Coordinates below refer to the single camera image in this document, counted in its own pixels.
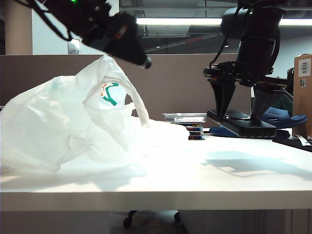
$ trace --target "white wall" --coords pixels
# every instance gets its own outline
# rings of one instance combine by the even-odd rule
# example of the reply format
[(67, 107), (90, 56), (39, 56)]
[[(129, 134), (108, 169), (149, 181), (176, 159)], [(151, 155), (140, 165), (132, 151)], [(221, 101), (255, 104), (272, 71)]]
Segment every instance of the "white wall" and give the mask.
[[(110, 15), (114, 15), (119, 11), (119, 0), (107, 1), (112, 9)], [(49, 20), (67, 37), (66, 28), (51, 14), (47, 14)], [(68, 54), (67, 42), (59, 38), (37, 15), (32, 11), (32, 38), (33, 38), (33, 54), (34, 55), (66, 55)], [(80, 43), (81, 54), (104, 54), (102, 51), (90, 48)]]
[(273, 76), (287, 78), (287, 70), (293, 67), (294, 57), (305, 53), (312, 53), (312, 36), (282, 40)]

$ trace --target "wall outlet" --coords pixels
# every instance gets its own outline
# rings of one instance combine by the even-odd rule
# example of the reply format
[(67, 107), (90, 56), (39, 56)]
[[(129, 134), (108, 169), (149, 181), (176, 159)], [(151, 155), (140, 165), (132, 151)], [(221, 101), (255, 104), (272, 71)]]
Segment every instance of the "wall outlet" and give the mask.
[(68, 42), (68, 54), (79, 55), (80, 54), (80, 40), (72, 39)]

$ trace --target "cubicle wall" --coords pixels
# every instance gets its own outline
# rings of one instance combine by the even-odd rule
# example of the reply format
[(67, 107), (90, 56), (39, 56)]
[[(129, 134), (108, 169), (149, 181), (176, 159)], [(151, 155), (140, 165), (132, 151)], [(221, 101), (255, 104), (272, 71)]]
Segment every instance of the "cubicle wall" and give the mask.
[[(55, 76), (75, 75), (100, 55), (0, 56), (0, 105)], [(212, 88), (203, 69), (215, 57), (198, 55), (151, 55), (153, 65), (145, 70), (117, 59), (140, 93), (150, 118), (163, 120), (162, 113), (205, 113), (215, 108)], [(234, 60), (221, 55), (218, 62)], [(250, 112), (250, 88), (237, 85), (230, 108)]]

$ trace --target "plastic bag handle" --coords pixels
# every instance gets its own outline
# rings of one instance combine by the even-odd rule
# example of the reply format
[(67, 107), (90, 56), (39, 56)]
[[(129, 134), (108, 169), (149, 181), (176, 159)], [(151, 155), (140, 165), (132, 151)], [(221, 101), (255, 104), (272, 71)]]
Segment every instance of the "plastic bag handle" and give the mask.
[(105, 76), (103, 78), (103, 81), (105, 83), (118, 83), (120, 84), (127, 92), (127, 94), (131, 97), (135, 108), (136, 108), (136, 112), (137, 115), (140, 119), (141, 125), (142, 127), (149, 127), (149, 115), (148, 112), (145, 108), (144, 102), (141, 98), (141, 96), (138, 94), (136, 88), (134, 87), (134, 85), (129, 81), (129, 80), (125, 80), (125, 79), (119, 79), (119, 78), (113, 78), (113, 77), (108, 77)]

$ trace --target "ceiling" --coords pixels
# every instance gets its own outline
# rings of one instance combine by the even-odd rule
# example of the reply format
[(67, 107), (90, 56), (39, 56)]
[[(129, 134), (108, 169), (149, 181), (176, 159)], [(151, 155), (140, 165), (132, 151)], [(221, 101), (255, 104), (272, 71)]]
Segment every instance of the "ceiling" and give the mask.
[[(220, 18), (236, 7), (236, 0), (119, 0), (119, 10), (137, 18)], [(312, 18), (311, 0), (289, 0), (280, 8), (289, 10), (284, 18)], [(149, 54), (216, 53), (223, 41), (219, 27), (140, 25), (139, 34)], [(281, 27), (281, 38), (312, 35), (310, 27)], [(224, 52), (234, 53), (239, 41), (230, 40)]]

